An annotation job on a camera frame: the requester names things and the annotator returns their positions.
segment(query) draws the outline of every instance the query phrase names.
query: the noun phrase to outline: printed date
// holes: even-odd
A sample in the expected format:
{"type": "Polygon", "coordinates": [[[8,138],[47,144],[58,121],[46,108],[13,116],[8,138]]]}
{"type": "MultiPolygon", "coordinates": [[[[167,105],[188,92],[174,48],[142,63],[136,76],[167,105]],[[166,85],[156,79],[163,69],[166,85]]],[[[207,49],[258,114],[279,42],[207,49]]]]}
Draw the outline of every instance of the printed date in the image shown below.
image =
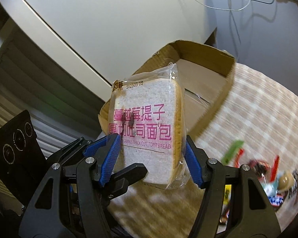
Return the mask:
{"type": "Polygon", "coordinates": [[[134,83],[128,84],[127,88],[138,87],[138,86],[142,86],[143,84],[144,84],[143,81],[134,82],[134,83]]]}

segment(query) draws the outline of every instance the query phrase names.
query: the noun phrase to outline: plastic bag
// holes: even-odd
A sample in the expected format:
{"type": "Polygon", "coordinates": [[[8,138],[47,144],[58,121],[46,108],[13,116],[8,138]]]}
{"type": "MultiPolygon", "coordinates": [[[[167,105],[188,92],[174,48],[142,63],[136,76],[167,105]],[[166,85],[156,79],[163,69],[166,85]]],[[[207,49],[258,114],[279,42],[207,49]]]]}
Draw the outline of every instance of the plastic bag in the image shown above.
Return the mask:
{"type": "Polygon", "coordinates": [[[190,178],[186,145],[184,88],[176,64],[116,81],[110,98],[109,134],[118,133],[121,167],[143,163],[143,182],[171,189],[190,178]]]}

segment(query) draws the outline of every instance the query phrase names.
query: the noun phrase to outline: metal screw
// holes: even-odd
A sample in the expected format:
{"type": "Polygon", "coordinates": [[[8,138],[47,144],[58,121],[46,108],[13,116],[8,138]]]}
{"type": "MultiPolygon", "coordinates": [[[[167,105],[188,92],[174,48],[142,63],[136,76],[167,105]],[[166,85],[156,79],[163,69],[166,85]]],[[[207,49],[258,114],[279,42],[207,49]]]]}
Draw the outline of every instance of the metal screw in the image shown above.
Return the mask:
{"type": "Polygon", "coordinates": [[[250,170],[250,166],[249,165],[242,165],[242,169],[244,171],[248,171],[248,170],[250,170]]]}
{"type": "Polygon", "coordinates": [[[54,163],[52,165],[52,169],[56,170],[56,169],[59,169],[60,168],[60,164],[59,163],[54,163]]]}
{"type": "Polygon", "coordinates": [[[93,157],[88,157],[88,158],[85,159],[85,162],[88,163],[88,164],[91,164],[94,161],[95,161],[95,158],[93,158],[93,157]]]}
{"type": "Polygon", "coordinates": [[[208,162],[211,164],[211,165],[215,165],[217,163],[217,160],[215,158],[209,158],[208,159],[208,162]]]}

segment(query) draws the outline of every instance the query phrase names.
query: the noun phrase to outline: checkered carpet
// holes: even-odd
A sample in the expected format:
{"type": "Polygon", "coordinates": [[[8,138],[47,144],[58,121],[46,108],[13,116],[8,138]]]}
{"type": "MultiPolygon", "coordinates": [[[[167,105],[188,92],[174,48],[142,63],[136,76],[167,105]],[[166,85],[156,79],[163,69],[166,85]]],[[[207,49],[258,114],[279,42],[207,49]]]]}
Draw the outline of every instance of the checkered carpet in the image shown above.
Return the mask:
{"type": "MultiPolygon", "coordinates": [[[[272,164],[275,155],[280,155],[280,171],[298,170],[298,97],[242,64],[236,64],[231,92],[195,144],[209,157],[221,159],[236,139],[245,141],[241,164],[251,158],[272,164]]],[[[202,196],[191,180],[174,190],[136,183],[114,199],[109,210],[134,237],[187,237],[202,196]]],[[[295,197],[277,212],[281,230],[298,212],[295,197]]]]}

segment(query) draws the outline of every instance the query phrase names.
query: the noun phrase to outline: cardboard box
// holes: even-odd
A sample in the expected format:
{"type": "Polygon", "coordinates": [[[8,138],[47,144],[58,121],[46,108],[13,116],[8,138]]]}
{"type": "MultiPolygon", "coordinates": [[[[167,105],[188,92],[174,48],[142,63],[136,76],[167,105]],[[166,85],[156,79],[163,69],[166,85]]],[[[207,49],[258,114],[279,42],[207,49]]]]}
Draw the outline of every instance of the cardboard box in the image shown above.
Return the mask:
{"type": "MultiPolygon", "coordinates": [[[[170,62],[177,64],[180,82],[185,88],[186,129],[194,140],[228,95],[234,81],[235,59],[216,48],[178,40],[161,48],[134,74],[151,72],[170,62]]],[[[99,114],[100,125],[106,134],[108,110],[109,101],[99,114]]]]}

